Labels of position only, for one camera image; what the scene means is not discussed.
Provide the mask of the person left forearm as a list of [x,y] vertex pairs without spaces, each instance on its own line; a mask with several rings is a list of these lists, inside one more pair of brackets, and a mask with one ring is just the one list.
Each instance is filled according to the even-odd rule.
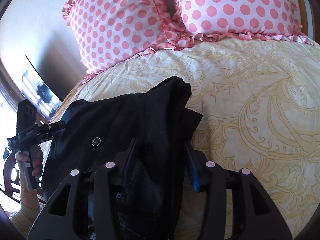
[[20,209],[10,215],[9,219],[15,229],[27,239],[28,233],[40,213],[40,204],[35,189],[29,190],[25,178],[20,175]]

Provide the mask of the person left hand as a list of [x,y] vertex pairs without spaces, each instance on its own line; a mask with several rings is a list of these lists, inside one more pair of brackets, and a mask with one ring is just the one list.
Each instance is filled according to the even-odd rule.
[[19,166],[20,178],[23,176],[26,178],[27,175],[32,175],[35,178],[39,178],[42,176],[43,169],[43,152],[42,150],[38,150],[36,158],[33,160],[31,164],[29,156],[25,153],[19,151],[15,153],[15,159]]

